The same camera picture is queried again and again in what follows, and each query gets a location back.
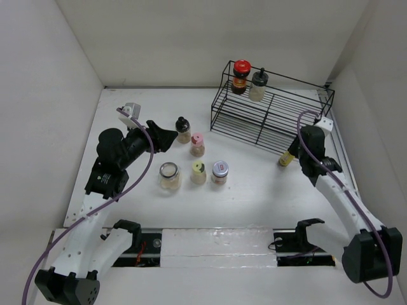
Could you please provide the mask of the yellow oil bottle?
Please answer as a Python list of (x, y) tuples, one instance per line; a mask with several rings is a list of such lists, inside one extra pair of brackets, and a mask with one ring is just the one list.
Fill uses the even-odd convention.
[(279, 165), (280, 166), (288, 166), (292, 160), (295, 158), (288, 150), (282, 154), (279, 158)]

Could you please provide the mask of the black cap seasoning jar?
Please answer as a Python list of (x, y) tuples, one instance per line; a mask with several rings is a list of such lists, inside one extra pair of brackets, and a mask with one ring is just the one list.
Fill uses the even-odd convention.
[(251, 86), (249, 88), (249, 99), (253, 102), (260, 102), (264, 97), (267, 83), (268, 74), (265, 72), (265, 68), (262, 67), (252, 75)]

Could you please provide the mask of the red cap sauce bottle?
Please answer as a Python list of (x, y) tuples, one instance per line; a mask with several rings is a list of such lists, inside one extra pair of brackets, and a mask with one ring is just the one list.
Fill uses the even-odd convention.
[(251, 64), (247, 60), (237, 60), (233, 64), (233, 81), (231, 90), (234, 94), (241, 95), (246, 91), (247, 77), (251, 72)]

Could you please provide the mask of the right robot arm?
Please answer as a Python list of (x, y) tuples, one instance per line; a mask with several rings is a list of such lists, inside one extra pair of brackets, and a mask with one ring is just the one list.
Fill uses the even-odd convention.
[(341, 166), (325, 155), (325, 138), (333, 123), (322, 117), (299, 126), (298, 134), (277, 166), (255, 154), (223, 146), (212, 163), (214, 188), (180, 191), (179, 169), (168, 162), (161, 189), (151, 191), (148, 206), (163, 226), (235, 227), (263, 219), (278, 224), (298, 215), (322, 211), (328, 202), (341, 220), (345, 234), (320, 217), (301, 220), (294, 235), (282, 245), (295, 257), (313, 248), (335, 256), (354, 283), (398, 275), (403, 237), (384, 226), (349, 189)]

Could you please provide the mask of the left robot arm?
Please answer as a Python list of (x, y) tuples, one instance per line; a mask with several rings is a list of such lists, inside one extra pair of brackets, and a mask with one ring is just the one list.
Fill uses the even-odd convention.
[(112, 231), (101, 236), (112, 204), (118, 201), (129, 176), (127, 168), (143, 153), (164, 153), (177, 132), (164, 130), (153, 121), (145, 131), (139, 128), (126, 135), (109, 128), (99, 135), (97, 159), (85, 186), (79, 212), (83, 220), (68, 232), (64, 248), (47, 270), (39, 270), (34, 280), (47, 301), (56, 304), (94, 304), (100, 279), (125, 251), (141, 246), (141, 226), (120, 219)]

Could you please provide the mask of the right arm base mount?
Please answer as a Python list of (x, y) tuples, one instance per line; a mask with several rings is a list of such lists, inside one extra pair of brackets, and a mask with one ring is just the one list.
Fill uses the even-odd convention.
[(323, 249), (308, 242), (306, 228), (314, 224), (323, 224), (321, 219), (306, 219), (297, 223), (294, 229), (273, 231), (274, 240), (268, 249), (277, 256), (278, 267), (335, 267), (334, 258)]

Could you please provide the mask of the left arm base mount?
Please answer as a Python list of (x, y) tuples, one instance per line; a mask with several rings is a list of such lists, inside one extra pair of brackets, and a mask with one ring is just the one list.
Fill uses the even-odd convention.
[(146, 231), (142, 233), (138, 248), (123, 252), (113, 263), (116, 268), (155, 268), (160, 266), (162, 232)]

